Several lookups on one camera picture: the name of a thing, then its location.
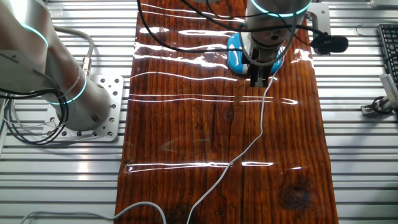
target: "wood knot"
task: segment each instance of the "wood knot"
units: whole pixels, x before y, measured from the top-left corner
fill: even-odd
[[[229,111],[225,114],[225,118],[227,120],[233,119],[234,118],[234,113],[232,111]]]
[[[310,194],[302,187],[291,187],[280,193],[280,206],[282,206],[283,209],[306,209],[309,203]]]

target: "black cable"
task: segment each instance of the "black cable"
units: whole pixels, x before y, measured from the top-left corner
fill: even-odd
[[[358,31],[358,28],[361,27],[361,26],[363,26],[363,23],[362,23],[361,25],[358,25],[358,26],[355,27],[355,32],[354,32],[354,33],[355,33],[356,35],[360,35],[360,36],[364,37],[365,35],[360,34],[359,31]]]
[[[140,17],[141,17],[142,24],[143,24],[144,27],[147,29],[149,35],[150,35],[154,40],[156,40],[156,42],[158,42],[158,43],[159,43],[161,46],[163,46],[163,47],[167,47],[168,49],[172,49],[172,50],[175,50],[175,51],[178,51],[178,52],[185,52],[185,53],[207,53],[207,52],[229,52],[229,51],[239,51],[239,52],[241,52],[241,51],[242,51],[242,49],[185,50],[185,49],[180,49],[180,48],[178,48],[178,47],[170,46],[170,45],[168,45],[168,44],[162,42],[161,40],[159,40],[159,39],[155,36],[155,34],[152,33],[152,31],[150,31],[150,28],[149,28],[147,22],[146,22],[145,19],[144,19],[144,13],[142,13],[142,9],[141,9],[141,0],[137,0],[137,8],[138,8],[138,13],[139,13],[139,15],[140,15]]]
[[[206,0],[207,7],[209,8],[210,12],[213,13],[216,17],[223,18],[223,19],[235,19],[235,18],[250,18],[250,17],[256,17],[256,16],[263,16],[265,13],[259,13],[259,14],[254,14],[254,15],[248,15],[248,16],[219,16],[217,13],[211,8],[209,0]]]
[[[249,17],[256,17],[256,16],[264,16],[264,15],[266,15],[266,14],[272,13],[272,14],[277,15],[277,16],[279,17],[279,19],[281,19],[281,21],[282,21],[285,25],[287,25],[287,23],[286,23],[286,21],[284,20],[284,18],[283,18],[282,16],[280,16],[280,14],[278,14],[278,13],[276,13],[276,12],[259,13],[259,14],[248,15],[248,16],[230,16],[230,17],[224,17],[224,16],[219,16],[219,15],[213,10],[213,8],[211,8],[211,5],[210,5],[209,0],[206,0],[206,4],[207,4],[207,7],[209,8],[210,12],[213,13],[216,17],[219,17],[219,18],[223,18],[223,19],[249,18]],[[307,46],[310,46],[310,44],[306,43],[304,40],[302,40],[302,39],[301,39],[300,37],[298,37],[296,34],[294,34],[294,37],[295,37],[298,41],[300,41],[301,43],[303,43],[303,44],[305,44],[305,45],[307,45]]]
[[[372,108],[373,108],[373,110],[376,112],[376,113],[379,113],[379,114],[390,114],[391,112],[392,112],[392,110],[393,109],[389,109],[389,110],[387,110],[387,111],[381,111],[381,110],[379,110],[379,109],[377,109],[377,103],[376,103],[376,101],[377,100],[381,100],[381,99],[383,99],[384,98],[384,96],[379,96],[379,97],[377,97],[376,99],[374,99],[373,100],[373,103],[372,103]]]
[[[268,31],[268,30],[278,30],[278,29],[286,29],[286,28],[291,28],[292,25],[284,25],[284,26],[270,26],[270,27],[261,27],[261,28],[255,28],[255,29],[239,29],[236,27],[228,26],[222,22],[218,22],[214,20],[212,17],[205,15],[201,11],[199,11],[197,8],[193,7],[191,4],[189,4],[186,0],[181,0],[186,6],[188,6],[190,9],[194,10],[197,14],[201,15],[202,17],[206,18],[207,20],[211,21],[214,24],[217,24],[221,27],[224,27],[225,29],[236,31],[236,32],[262,32],[262,31]],[[314,29],[309,26],[303,26],[303,25],[297,25],[297,29],[303,29],[303,30],[310,30],[318,35],[325,35],[322,31],[318,29]]]
[[[394,59],[394,58],[396,58],[396,57],[398,57],[398,54],[396,54],[396,55],[391,55],[390,57],[388,57],[388,58],[384,61],[384,64],[387,65],[387,62],[388,62],[388,61],[390,61],[391,59]]]
[[[13,123],[11,123],[11,125],[10,125],[9,123],[6,122],[8,130],[16,139],[18,139],[24,143],[27,143],[27,144],[42,146],[42,145],[51,143],[58,137],[58,135],[65,128],[66,122],[69,119],[69,108],[67,105],[67,99],[65,97],[60,97],[60,94],[57,91],[54,91],[54,94],[58,98],[58,102],[60,103],[60,107],[61,107],[61,118],[60,118],[60,122],[59,122],[58,126],[51,132],[51,134],[48,137],[44,138],[43,140],[30,141],[27,138],[25,138],[24,135],[21,134],[17,130],[17,128],[15,127],[15,125]],[[8,116],[8,120],[13,122],[10,105],[11,105],[11,103],[6,105],[6,107],[4,109],[4,115]]]
[[[0,91],[4,92],[4,93],[21,95],[21,96],[1,96],[0,95],[0,98],[9,99],[9,100],[29,99],[29,98],[33,98],[33,97],[36,97],[36,96],[42,96],[42,95],[54,92],[54,90],[37,90],[37,91],[28,92],[28,93],[21,93],[21,92],[12,91],[12,90],[6,90],[6,89],[3,89],[3,88],[0,88]]]

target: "wooden board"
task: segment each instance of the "wooden board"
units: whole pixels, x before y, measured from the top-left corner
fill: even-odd
[[[238,0],[212,6],[221,15],[244,12]],[[225,46],[233,34],[180,1],[144,1],[143,11],[157,36],[176,47]],[[298,35],[309,41],[306,32]],[[246,77],[228,69],[225,53],[160,47],[140,19],[136,36],[116,213],[150,201],[168,223],[186,223],[226,164],[259,135],[265,89],[249,87]],[[190,223],[338,223],[310,52],[294,42],[267,94],[263,137],[197,206]],[[140,207],[115,223],[161,220],[154,208]]]

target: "black microphone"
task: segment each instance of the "black microphone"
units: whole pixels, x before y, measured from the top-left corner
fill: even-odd
[[[315,53],[326,55],[333,53],[342,53],[348,48],[348,39],[340,35],[319,35],[310,44]]]

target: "metal bracket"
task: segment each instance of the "metal bracket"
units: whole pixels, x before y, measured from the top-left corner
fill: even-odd
[[[376,8],[398,7],[397,0],[371,0],[371,6]]]
[[[318,29],[322,32],[330,32],[330,13],[329,6],[326,3],[311,3],[310,7],[308,7],[307,12],[310,12],[312,16],[312,26],[315,29]]]
[[[379,118],[381,115],[373,109],[372,105],[361,106],[361,112],[363,116],[368,118]]]
[[[123,95],[124,80],[122,76],[91,75],[93,82],[103,86],[111,96],[111,111],[108,117],[96,129],[90,131],[74,131],[64,128],[62,133],[54,142],[114,142],[118,137],[119,118]],[[49,106],[45,122],[54,121],[58,124],[57,113],[52,106]],[[46,124],[43,133],[54,129],[53,123]]]

